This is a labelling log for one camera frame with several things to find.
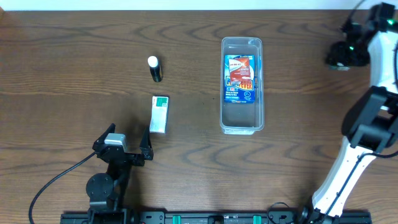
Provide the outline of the black bottle white cap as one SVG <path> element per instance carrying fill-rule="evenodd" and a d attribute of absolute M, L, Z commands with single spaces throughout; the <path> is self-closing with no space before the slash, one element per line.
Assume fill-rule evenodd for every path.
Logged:
<path fill-rule="evenodd" d="M 155 82 L 161 82 L 163 79 L 163 74 L 162 74 L 162 69 L 160 66 L 159 59 L 156 56 L 151 55 L 147 59 L 147 62 L 149 64 L 150 74 L 152 75 L 152 79 Z"/>

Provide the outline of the white green medicine box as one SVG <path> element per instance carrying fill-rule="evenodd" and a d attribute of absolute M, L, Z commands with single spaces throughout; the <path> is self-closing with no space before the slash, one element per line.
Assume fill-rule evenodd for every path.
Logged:
<path fill-rule="evenodd" d="M 151 133 L 166 132 L 167 113 L 169 108 L 168 96 L 153 96 L 149 130 Z"/>

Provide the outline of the red small box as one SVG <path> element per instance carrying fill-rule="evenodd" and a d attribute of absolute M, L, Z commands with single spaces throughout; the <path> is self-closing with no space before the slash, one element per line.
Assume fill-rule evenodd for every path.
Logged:
<path fill-rule="evenodd" d="M 249 58 L 231 58 L 228 60 L 229 77 L 233 83 L 251 81 L 251 66 Z"/>

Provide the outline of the clear plastic container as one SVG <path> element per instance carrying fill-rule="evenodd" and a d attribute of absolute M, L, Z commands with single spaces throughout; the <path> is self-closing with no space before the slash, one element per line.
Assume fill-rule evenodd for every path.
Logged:
<path fill-rule="evenodd" d="M 223 94 L 225 55 L 253 55 L 256 73 L 254 103 L 226 103 Z M 264 128 L 264 76 L 262 40 L 257 37 L 225 37 L 221 41 L 220 126 L 225 134 L 252 135 Z"/>

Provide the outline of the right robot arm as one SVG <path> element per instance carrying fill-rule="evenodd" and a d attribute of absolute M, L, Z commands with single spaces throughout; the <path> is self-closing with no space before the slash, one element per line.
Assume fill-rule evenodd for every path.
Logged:
<path fill-rule="evenodd" d="M 352 10 L 341 26 L 344 41 L 331 45 L 325 62 L 335 70 L 371 67 L 367 92 L 347 112 L 341 148 L 324 183 L 296 215 L 296 223 L 371 223 L 369 212 L 346 212 L 345 202 L 361 174 L 382 151 L 397 141 L 396 7 L 380 2 L 365 24 L 353 21 Z"/>

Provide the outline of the blue Kool Fever box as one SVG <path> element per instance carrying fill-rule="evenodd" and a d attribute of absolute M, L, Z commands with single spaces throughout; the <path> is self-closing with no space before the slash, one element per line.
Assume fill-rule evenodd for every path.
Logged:
<path fill-rule="evenodd" d="M 228 60 L 231 58 L 249 58 L 251 66 L 251 81 L 233 83 L 229 77 Z M 225 55 L 223 74 L 223 94 L 226 103 L 254 103 L 256 93 L 256 73 L 253 55 Z"/>

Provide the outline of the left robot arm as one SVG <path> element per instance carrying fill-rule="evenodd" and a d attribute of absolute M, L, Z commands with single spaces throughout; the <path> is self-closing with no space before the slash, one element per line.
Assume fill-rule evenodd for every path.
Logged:
<path fill-rule="evenodd" d="M 139 144 L 140 153 L 127 151 L 126 136 L 115 132 L 116 125 L 108 129 L 93 143 L 97 158 L 107 163 L 105 173 L 93 175 L 86 184 L 90 198 L 86 223 L 139 223 L 139 215 L 124 207 L 124 196 L 133 167 L 142 167 L 154 157 L 149 128 L 144 130 Z"/>

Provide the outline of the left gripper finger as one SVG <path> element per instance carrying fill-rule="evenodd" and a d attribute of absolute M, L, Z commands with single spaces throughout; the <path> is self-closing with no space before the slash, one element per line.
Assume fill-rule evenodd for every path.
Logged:
<path fill-rule="evenodd" d="M 145 160 L 152 161 L 154 158 L 154 152 L 150 140 L 150 130 L 149 127 L 146 127 L 144 130 L 143 137 L 141 139 L 139 149 L 141 150 L 141 154 L 144 156 Z"/>
<path fill-rule="evenodd" d="M 116 125 L 111 123 L 111 125 L 107 128 L 107 130 L 93 143 L 93 146 L 100 146 L 104 144 L 106 137 L 110 133 L 114 133 L 116 129 Z"/>

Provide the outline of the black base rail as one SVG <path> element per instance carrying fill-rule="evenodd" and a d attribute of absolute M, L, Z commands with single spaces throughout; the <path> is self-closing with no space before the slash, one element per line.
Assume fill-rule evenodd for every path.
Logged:
<path fill-rule="evenodd" d="M 279 210 L 269 213 L 170 213 L 130 211 L 101 213 L 65 213 L 60 217 L 61 224 L 267 224 L 295 223 L 293 211 Z"/>

